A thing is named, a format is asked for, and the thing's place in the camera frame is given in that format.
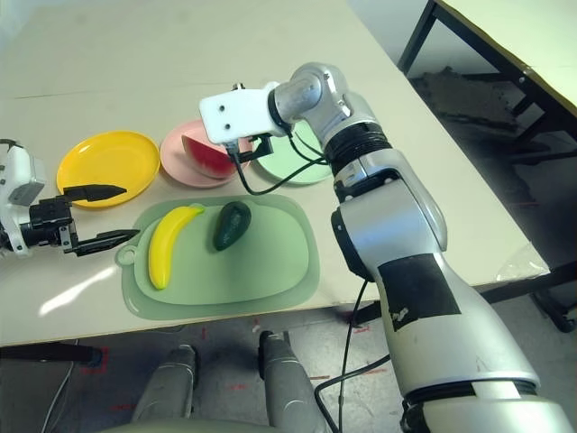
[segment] black cable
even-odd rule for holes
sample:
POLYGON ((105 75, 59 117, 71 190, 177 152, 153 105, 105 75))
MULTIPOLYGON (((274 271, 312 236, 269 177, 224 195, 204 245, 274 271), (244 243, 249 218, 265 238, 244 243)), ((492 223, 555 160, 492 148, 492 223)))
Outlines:
MULTIPOLYGON (((351 334, 353 333, 353 323, 356 323, 357 311, 359 310, 359 305, 361 305, 362 295, 364 290, 367 288, 369 282, 367 280, 361 286, 359 290, 359 296, 354 303, 353 313, 351 319, 349 320, 349 330, 346 333, 346 342, 344 343, 344 355, 343 355, 343 369, 341 370, 341 375, 346 373, 346 362, 349 358, 349 346, 351 345, 351 334)), ((343 400, 344 400, 344 381, 341 381, 341 390, 339 391, 339 431, 343 431, 343 400)))
POLYGON ((262 196, 264 194, 268 194, 269 192, 274 191, 275 189, 277 189, 278 187, 282 186, 283 184, 287 183, 289 180, 291 180, 292 178, 294 178, 295 176, 297 176, 298 174, 302 173, 304 170, 308 169, 309 167, 312 167, 313 165, 318 164, 320 161, 322 161, 324 158, 317 158, 316 160, 312 160, 311 162, 303 165, 301 168, 294 170, 292 173, 290 173, 285 179, 279 181, 278 183, 274 184, 272 187, 264 189, 262 191, 255 191, 253 190, 249 184, 246 181, 246 178, 244 177, 244 173, 243 173, 243 167, 241 167, 241 163, 238 159, 238 153, 233 153, 230 156, 233 157, 233 163, 234 163, 234 167, 236 167, 236 171, 238 172, 239 177, 241 178, 241 183, 244 186, 244 189, 246 189, 246 191, 251 194, 252 196, 262 196))
MULTIPOLYGON (((295 153, 300 156, 303 160, 305 161, 309 161, 312 162, 313 160, 311 158, 308 158, 303 152, 301 152, 297 145, 295 144, 294 140, 292 139, 291 136, 288 137, 288 142, 290 143, 290 147, 292 147, 292 150, 295 151, 295 153)), ((326 165, 326 161, 321 161, 319 162, 319 164, 323 164, 326 165)))
MULTIPOLYGON (((310 147, 308 144, 304 143, 302 140, 300 140, 300 141, 301 141, 306 147, 308 147, 309 149, 312 149, 312 147, 310 147)), ((290 147, 292 147, 292 150, 295 151, 295 152, 297 153, 297 155, 300 156, 303 160, 306 160, 306 161, 309 161, 309 162, 314 161, 314 160, 312 160, 311 158, 308 158, 303 152, 301 152, 301 151, 298 149, 298 147, 297 147, 297 145, 295 144, 295 142, 293 141, 291 135, 288 136, 288 142, 290 143, 290 147)), ((325 160, 325 156, 324 156, 322 153, 317 152, 317 151, 315 151, 315 153, 316 153, 316 154, 319 154, 319 155, 323 158, 323 160, 320 161, 320 162, 317 162, 317 164, 319 164, 319 165, 328 165, 328 162, 325 160)))
POLYGON ((368 365, 365 365, 364 367, 357 368, 356 370, 352 370, 351 372, 349 372, 347 374, 337 376, 333 379, 330 379, 330 380, 323 382, 320 385, 316 386, 316 388, 315 388, 316 405, 321 410, 321 413, 325 417, 326 422, 328 423, 328 426, 330 427, 330 429, 333 433, 340 433, 339 428, 334 423, 333 418, 331 417, 331 414, 328 412, 328 409, 326 408, 325 404, 321 400, 321 391, 324 390, 325 388, 328 388, 329 386, 335 385, 336 383, 346 381, 347 379, 351 379, 352 377, 358 376, 360 374, 365 374, 365 373, 369 372, 370 370, 373 370, 373 369, 387 363, 388 361, 390 361, 390 355, 385 355, 381 359, 375 361, 372 364, 368 364, 368 365))
POLYGON ((318 156, 323 156, 323 153, 320 152, 319 150, 315 149, 313 146, 311 146, 310 144, 308 144, 307 142, 305 142, 302 138, 300 138, 300 135, 298 135, 297 132, 295 132, 295 135, 297 136, 298 140, 303 143, 305 145, 305 147, 307 147, 311 152, 316 153, 318 156))

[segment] metal table frame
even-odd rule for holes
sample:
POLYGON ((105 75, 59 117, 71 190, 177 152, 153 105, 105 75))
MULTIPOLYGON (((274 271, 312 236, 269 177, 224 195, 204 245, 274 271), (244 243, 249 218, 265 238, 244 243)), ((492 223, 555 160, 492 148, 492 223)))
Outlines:
MULTIPOLYGON (((520 115, 533 103, 537 104, 544 111, 541 117, 514 141, 515 146, 529 143, 540 133, 561 130, 567 132, 577 141, 577 121, 575 115, 535 81, 535 74, 533 74, 531 68, 527 65, 518 64, 507 57, 488 41, 480 37, 467 23, 464 23, 449 12, 442 3, 437 3, 435 0, 428 0, 425 10, 417 22, 417 26, 408 40, 408 44, 398 60, 397 66, 401 72, 407 75, 436 20, 439 20, 469 44, 471 48, 476 50, 500 72, 500 76, 512 81, 526 95, 513 108, 512 112, 514 115, 520 115)), ((562 156, 540 154, 531 158, 530 163, 573 156, 577 156, 577 150, 564 152, 562 156)))

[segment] green cutting board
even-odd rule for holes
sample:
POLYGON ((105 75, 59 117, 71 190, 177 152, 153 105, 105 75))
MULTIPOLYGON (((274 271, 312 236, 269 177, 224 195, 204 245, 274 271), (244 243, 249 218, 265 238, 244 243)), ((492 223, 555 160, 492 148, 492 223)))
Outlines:
POLYGON ((315 238, 302 208, 292 199, 222 197, 176 200, 144 211, 135 223, 141 233, 116 255, 123 268, 128 309, 149 319, 200 318, 266 312, 308 299, 319 279, 315 238), (241 200, 252 212, 247 232, 228 249, 212 246, 223 205, 241 200), (174 246, 169 286, 156 290, 148 277, 148 247, 154 228, 171 209, 200 205, 197 216, 174 246))

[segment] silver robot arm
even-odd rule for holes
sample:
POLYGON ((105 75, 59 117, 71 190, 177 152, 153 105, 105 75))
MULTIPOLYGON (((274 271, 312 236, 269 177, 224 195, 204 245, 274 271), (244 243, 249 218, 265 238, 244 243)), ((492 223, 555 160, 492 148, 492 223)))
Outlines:
POLYGON ((572 432, 492 307, 447 264, 443 215, 341 71, 308 63, 287 83, 200 104, 213 143, 289 134, 306 120, 334 174, 331 217, 349 269, 376 282, 406 432, 572 432))

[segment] pink plate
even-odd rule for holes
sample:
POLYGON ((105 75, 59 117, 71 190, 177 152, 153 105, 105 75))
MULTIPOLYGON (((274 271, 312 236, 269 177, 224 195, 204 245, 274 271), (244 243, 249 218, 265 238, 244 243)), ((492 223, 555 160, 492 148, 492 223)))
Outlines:
MULTIPOLYGON (((197 188, 213 188, 230 182, 238 175, 233 175, 224 179, 209 178, 198 172, 193 167, 189 156, 185 153, 182 145, 182 135, 192 138, 206 136, 205 127, 201 120, 192 120, 180 126, 177 126, 165 137, 160 146, 160 161, 164 170, 175 180, 197 188)), ((239 140, 241 152, 252 150, 252 144, 245 138, 239 140)), ((243 168, 249 165, 249 162, 243 163, 243 168)))

